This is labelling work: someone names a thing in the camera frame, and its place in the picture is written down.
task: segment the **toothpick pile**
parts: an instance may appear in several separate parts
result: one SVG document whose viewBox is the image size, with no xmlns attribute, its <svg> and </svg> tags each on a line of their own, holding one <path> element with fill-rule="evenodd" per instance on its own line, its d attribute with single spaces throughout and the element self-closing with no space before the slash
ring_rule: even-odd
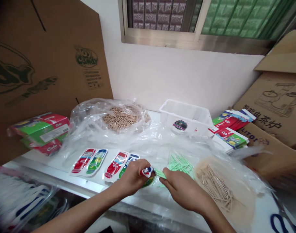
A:
<svg viewBox="0 0 296 233">
<path fill-rule="evenodd" d="M 128 128 L 137 122 L 137 115 L 132 111 L 113 107 L 110 109 L 115 116 L 107 114 L 103 117 L 103 121 L 108 125 L 108 128 L 120 132 L 121 129 Z"/>
<path fill-rule="evenodd" d="M 234 196 L 232 191 L 225 185 L 222 177 L 214 172 L 209 165 L 207 165 L 205 169 L 201 169 L 201 172 L 201 174 L 197 173 L 197 177 L 206 187 L 209 195 L 215 202 L 219 203 L 225 211 L 230 212 Z"/>
</svg>

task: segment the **red and green package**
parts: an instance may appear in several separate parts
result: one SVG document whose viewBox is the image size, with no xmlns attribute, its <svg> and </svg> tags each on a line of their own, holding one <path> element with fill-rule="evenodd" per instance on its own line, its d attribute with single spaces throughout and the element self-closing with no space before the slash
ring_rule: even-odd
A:
<svg viewBox="0 0 296 233">
<path fill-rule="evenodd" d="M 49 142 L 48 144 L 46 144 L 42 147 L 37 147 L 37 146 L 32 147 L 33 143 L 28 141 L 28 139 L 26 139 L 26 138 L 22 138 L 20 141 L 27 148 L 29 148 L 31 150 L 35 149 L 46 156 L 52 156 L 52 155 L 56 154 L 60 150 L 60 148 L 62 147 L 62 141 L 60 141 L 58 139 L 54 139 L 53 141 Z"/>
<path fill-rule="evenodd" d="M 55 113 L 45 113 L 10 127 L 12 131 L 29 141 L 30 147 L 43 147 L 48 143 L 62 143 L 69 131 L 69 119 Z"/>
</svg>

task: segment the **right hand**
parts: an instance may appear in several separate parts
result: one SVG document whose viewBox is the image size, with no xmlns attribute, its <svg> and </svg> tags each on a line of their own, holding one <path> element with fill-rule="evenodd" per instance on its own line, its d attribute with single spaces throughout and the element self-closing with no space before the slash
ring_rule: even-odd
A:
<svg viewBox="0 0 296 233">
<path fill-rule="evenodd" d="M 170 191 L 174 201 L 181 207 L 204 215 L 212 207 L 217 207 L 210 195 L 202 189 L 188 174 L 163 169 L 166 179 L 160 182 Z"/>
</svg>

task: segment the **white plastic crate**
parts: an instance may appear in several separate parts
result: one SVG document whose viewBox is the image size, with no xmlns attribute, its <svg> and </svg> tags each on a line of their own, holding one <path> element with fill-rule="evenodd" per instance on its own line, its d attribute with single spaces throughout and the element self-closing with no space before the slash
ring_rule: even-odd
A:
<svg viewBox="0 0 296 233">
<path fill-rule="evenodd" d="M 208 128 L 213 126 L 207 108 L 168 99 L 159 110 L 161 122 L 178 133 L 198 131 L 206 135 Z"/>
</svg>

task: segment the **cardboard flap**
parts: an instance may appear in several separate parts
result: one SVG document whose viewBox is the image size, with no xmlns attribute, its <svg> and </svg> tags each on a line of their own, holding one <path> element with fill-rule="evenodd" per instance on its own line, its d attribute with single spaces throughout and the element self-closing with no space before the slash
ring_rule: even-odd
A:
<svg viewBox="0 0 296 233">
<path fill-rule="evenodd" d="M 113 98 L 99 15 L 80 0 L 0 1 L 0 165 L 26 148 L 8 126 Z"/>
<path fill-rule="evenodd" d="M 296 73 L 296 30 L 288 33 L 254 70 Z"/>
</svg>

